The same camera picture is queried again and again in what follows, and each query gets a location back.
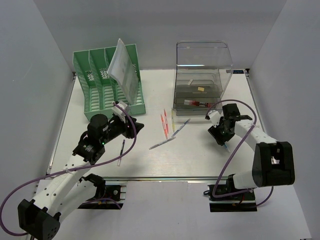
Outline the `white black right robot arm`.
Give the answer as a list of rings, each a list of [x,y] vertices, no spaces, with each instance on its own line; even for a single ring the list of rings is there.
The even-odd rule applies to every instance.
[[[238,199],[244,190],[293,185],[294,156],[289,142],[267,135],[249,115],[242,115],[235,103],[224,105],[222,114],[211,110],[205,118],[212,123],[208,132],[218,145],[238,136],[254,151],[251,170],[228,176],[225,192],[229,198]]]

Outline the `clear acrylic drawer cabinet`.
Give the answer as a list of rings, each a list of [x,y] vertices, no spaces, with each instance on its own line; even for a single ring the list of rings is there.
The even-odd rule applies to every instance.
[[[211,103],[221,111],[220,101],[234,70],[229,46],[220,40],[179,41],[173,109],[177,116],[205,115],[210,107],[185,105],[185,100]]]

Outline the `clear plastic document folder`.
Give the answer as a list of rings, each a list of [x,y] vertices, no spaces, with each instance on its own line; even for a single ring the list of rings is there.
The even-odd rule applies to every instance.
[[[107,74],[116,80],[129,105],[135,105],[138,97],[139,80],[129,52],[119,38]]]

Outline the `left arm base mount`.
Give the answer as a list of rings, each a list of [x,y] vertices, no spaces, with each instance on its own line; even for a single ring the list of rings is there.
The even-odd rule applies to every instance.
[[[106,181],[102,177],[89,174],[79,179],[80,183],[91,183],[95,189],[93,197],[82,203],[78,209],[121,210],[126,198],[127,184],[121,181]]]

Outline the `light blue pen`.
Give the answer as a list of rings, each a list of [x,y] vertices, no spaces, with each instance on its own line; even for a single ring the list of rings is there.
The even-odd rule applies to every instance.
[[[186,120],[173,134],[172,134],[172,138],[175,137],[189,122],[191,121],[191,118],[189,118],[188,120]]]

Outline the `dark blue pen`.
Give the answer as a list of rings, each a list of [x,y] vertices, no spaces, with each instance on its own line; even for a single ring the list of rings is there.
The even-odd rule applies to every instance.
[[[120,167],[120,165],[121,165],[122,156],[123,156],[124,147],[125,147],[125,142],[126,142],[126,140],[124,139],[122,141],[122,144],[121,144],[121,149],[120,149],[119,159],[118,159],[118,162],[117,162],[117,167]]]

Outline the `grey clear pen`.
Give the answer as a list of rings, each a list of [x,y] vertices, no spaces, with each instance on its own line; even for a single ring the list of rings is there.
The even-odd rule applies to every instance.
[[[155,148],[157,148],[157,147],[159,147],[159,146],[162,146],[162,145],[164,145],[164,144],[166,144],[166,143],[168,143],[168,142],[170,142],[170,141],[173,141],[173,140],[175,140],[175,139],[176,139],[175,136],[170,137],[170,138],[168,138],[168,139],[166,139],[166,140],[164,140],[164,141],[161,141],[161,142],[159,142],[159,143],[157,143],[157,144],[149,147],[149,150],[155,149]]]

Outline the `dark red pen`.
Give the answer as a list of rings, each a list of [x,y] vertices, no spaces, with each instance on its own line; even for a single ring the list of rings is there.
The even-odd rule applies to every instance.
[[[199,101],[194,101],[192,103],[193,106],[197,106],[197,107],[206,107],[206,108],[209,108],[212,106],[211,103],[208,103],[208,102],[199,102]]]

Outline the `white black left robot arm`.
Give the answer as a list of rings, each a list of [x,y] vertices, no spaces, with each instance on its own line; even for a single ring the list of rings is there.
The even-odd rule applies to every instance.
[[[87,174],[89,167],[105,153],[105,144],[120,135],[133,139],[143,127],[134,117],[113,115],[108,119],[103,114],[94,115],[62,174],[32,200],[24,199],[18,205],[20,228],[37,240],[51,240],[62,221],[82,203],[103,198],[106,182],[96,174]]]

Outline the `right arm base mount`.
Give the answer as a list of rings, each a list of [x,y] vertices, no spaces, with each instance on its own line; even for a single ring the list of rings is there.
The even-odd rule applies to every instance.
[[[240,189],[234,187],[232,180],[233,174],[222,179],[217,185],[215,194],[225,195],[239,192]],[[203,192],[205,197],[209,199],[209,210],[211,213],[239,213],[239,212],[256,212],[256,197],[253,191],[238,193],[231,196],[214,197],[214,187],[216,184],[209,184],[207,190]]]

